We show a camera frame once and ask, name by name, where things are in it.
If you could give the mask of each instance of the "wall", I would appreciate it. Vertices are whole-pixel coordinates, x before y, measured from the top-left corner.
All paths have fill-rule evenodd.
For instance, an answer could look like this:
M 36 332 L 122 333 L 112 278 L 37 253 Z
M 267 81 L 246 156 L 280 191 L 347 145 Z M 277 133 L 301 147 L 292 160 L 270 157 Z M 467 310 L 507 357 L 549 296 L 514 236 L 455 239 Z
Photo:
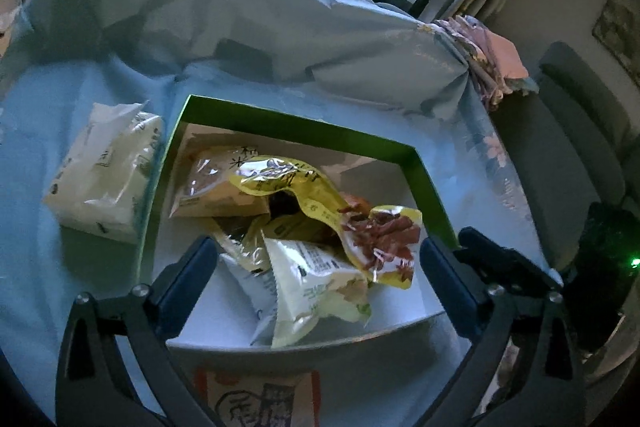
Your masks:
M 640 134 L 640 88 L 591 35 L 606 0 L 507 0 L 489 28 L 516 44 L 530 73 L 554 41 L 567 42 L 606 82 Z

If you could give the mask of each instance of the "white tissue package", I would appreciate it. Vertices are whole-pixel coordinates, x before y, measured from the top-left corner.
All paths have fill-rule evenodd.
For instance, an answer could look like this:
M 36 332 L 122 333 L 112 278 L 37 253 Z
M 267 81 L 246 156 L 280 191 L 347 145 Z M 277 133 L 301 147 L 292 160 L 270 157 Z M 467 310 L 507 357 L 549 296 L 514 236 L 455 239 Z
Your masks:
M 44 196 L 60 225 L 135 243 L 140 208 L 162 135 L 141 103 L 94 103 Z

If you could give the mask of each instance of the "folded cloth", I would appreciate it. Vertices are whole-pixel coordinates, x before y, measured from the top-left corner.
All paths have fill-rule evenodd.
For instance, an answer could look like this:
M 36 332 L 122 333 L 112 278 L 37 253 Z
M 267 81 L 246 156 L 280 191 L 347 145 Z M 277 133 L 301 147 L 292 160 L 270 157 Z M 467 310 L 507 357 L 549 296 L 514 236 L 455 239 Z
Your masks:
M 474 87 L 486 108 L 497 108 L 504 95 L 515 90 L 538 91 L 513 42 L 469 15 L 437 20 L 435 24 L 465 54 Z

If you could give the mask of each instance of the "light blue tablecloth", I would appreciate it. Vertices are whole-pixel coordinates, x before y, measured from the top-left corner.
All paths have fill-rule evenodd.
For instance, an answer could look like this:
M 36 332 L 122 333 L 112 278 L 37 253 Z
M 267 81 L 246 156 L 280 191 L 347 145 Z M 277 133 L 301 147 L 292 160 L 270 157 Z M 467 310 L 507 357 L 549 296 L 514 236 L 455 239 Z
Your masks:
M 94 102 L 148 100 L 171 129 L 188 94 L 203 94 L 410 143 L 456 230 L 476 227 L 549 271 L 463 57 L 370 0 L 28 0 L 0 62 L 0 93 L 0 346 L 51 417 L 73 297 L 133 284 L 133 247 L 61 230 L 40 201 Z M 381 357 L 344 379 L 345 362 L 328 364 L 323 424 L 417 418 L 463 354 L 450 323 L 436 322 L 422 340 L 429 352 L 403 359 L 411 368 Z M 404 349 L 412 345 L 420 349 Z M 406 382 L 390 393 L 381 375 L 398 371 Z

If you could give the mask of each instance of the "black device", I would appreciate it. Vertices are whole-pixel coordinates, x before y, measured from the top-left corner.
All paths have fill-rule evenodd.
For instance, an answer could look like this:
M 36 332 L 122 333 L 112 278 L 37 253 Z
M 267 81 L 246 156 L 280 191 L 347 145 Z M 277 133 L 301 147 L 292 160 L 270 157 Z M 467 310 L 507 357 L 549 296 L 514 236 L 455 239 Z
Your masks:
M 616 331 L 640 270 L 640 223 L 607 203 L 591 203 L 578 253 L 563 271 L 564 303 L 577 346 L 595 353 Z
M 578 427 L 584 383 L 556 282 L 514 250 L 463 229 L 460 250 L 424 240 L 420 263 L 458 334 L 472 343 L 462 364 L 414 427 Z M 176 337 L 218 261 L 220 247 L 199 238 L 151 285 L 127 296 L 76 297 L 56 379 L 60 427 L 224 427 L 172 360 Z M 116 346 L 125 335 L 166 416 L 138 398 Z M 520 352 L 510 383 L 475 411 L 508 342 Z

